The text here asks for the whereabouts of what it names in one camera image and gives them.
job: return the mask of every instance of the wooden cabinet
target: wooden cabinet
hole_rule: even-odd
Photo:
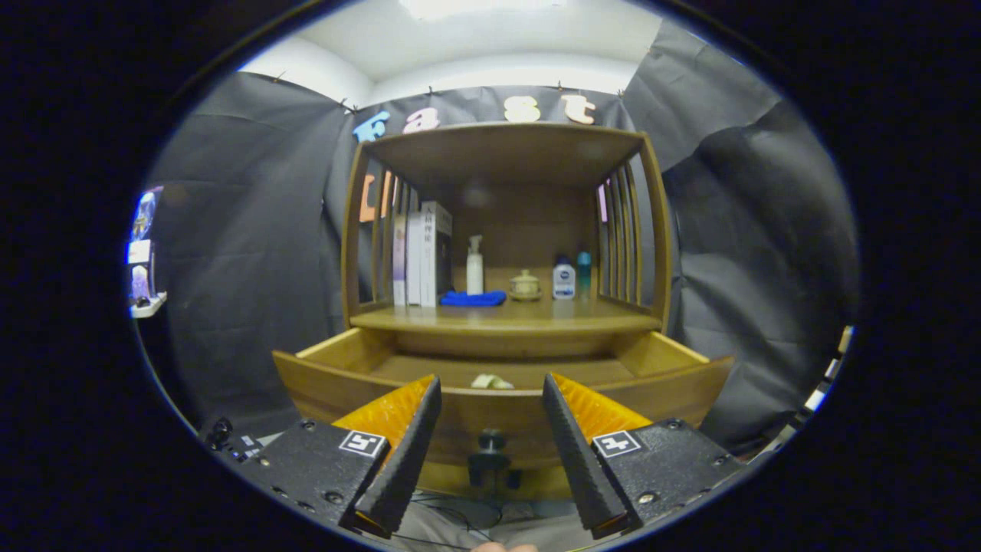
[[[630,164],[637,157],[640,175]],[[373,216],[363,221],[366,175],[373,170],[377,200]],[[638,186],[649,204],[639,205]],[[483,234],[485,289],[506,290],[508,279],[527,268],[541,279],[544,297],[497,307],[394,305],[391,214],[404,212],[410,188],[453,215],[458,290],[465,289],[466,239]],[[650,210],[654,235],[654,276],[647,283],[641,209]],[[442,414],[420,479],[424,488],[476,494],[467,482],[467,458],[481,431],[493,428],[507,439],[503,452],[511,467],[524,471],[521,488],[504,495],[568,496],[541,404],[551,371],[650,419],[677,416],[694,424],[728,376],[731,357],[707,359],[662,333],[670,228],[645,134],[508,123],[363,142],[345,213],[342,292],[349,329],[296,354],[274,352],[274,360],[299,410],[322,421],[438,374]],[[553,301],[554,256],[574,257],[582,248],[594,259],[591,291]],[[645,304],[644,286],[651,285],[653,299]],[[515,389],[470,388],[480,373],[497,374]]]

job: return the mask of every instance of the small teapot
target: small teapot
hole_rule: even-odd
[[[542,286],[539,279],[524,268],[520,276],[511,278],[511,290],[507,295],[515,301],[535,301],[542,297]]]

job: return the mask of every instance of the small bottle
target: small bottle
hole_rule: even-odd
[[[484,236],[470,237],[470,250],[467,251],[467,295],[476,296],[484,292],[484,256],[477,249]]]
[[[576,269],[569,263],[569,257],[558,255],[552,269],[552,298],[572,299],[576,297]]]
[[[590,296],[591,278],[593,275],[593,257],[588,251],[580,251],[579,256],[576,257],[576,270],[579,273],[579,289],[576,293],[580,297],[587,298]]]

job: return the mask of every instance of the black cable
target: black cable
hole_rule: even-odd
[[[460,520],[464,524],[467,525],[467,532],[470,532],[470,530],[472,529],[476,531],[480,536],[487,539],[488,541],[493,541],[493,539],[490,536],[488,536],[485,532],[481,531],[480,529],[476,528],[473,524],[471,524],[467,516],[463,512],[460,512],[459,510],[455,510],[453,508],[446,508],[445,506],[430,506],[428,504],[423,504],[422,506],[425,506],[426,508],[430,508],[432,510],[438,510],[440,512],[448,512],[450,514],[455,514],[460,517]]]
[[[391,536],[397,536],[398,538],[404,538],[407,540],[415,540],[417,542],[428,542],[429,544],[435,544],[436,546],[448,546],[449,548],[456,548],[457,550],[470,550],[470,548],[464,546],[456,546],[453,544],[445,544],[441,542],[434,542],[432,540],[426,540],[424,538],[413,538],[411,536],[405,536],[404,534],[392,533]]]
[[[423,497],[423,498],[413,499],[412,502],[422,503],[422,502],[426,502],[426,501],[429,501],[429,500],[462,500],[462,501],[466,501],[466,502],[471,503],[471,504],[480,504],[481,506],[487,506],[488,508],[490,508],[492,510],[496,510],[497,511],[497,519],[494,520],[494,523],[491,524],[488,527],[488,529],[491,529],[491,528],[496,527],[497,524],[500,524],[500,521],[504,518],[504,509],[501,506],[496,506],[494,504],[489,504],[487,502],[481,502],[481,501],[478,501],[478,500],[465,499],[465,498],[458,497],[458,496],[452,496],[452,495],[426,496],[426,497]]]

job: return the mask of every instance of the white shelf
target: white shelf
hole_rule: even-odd
[[[157,294],[157,297],[150,298],[150,304],[147,306],[131,306],[129,308],[129,315],[133,318],[149,318],[156,314],[157,310],[160,310],[160,306],[166,300],[167,292],[160,292]]]

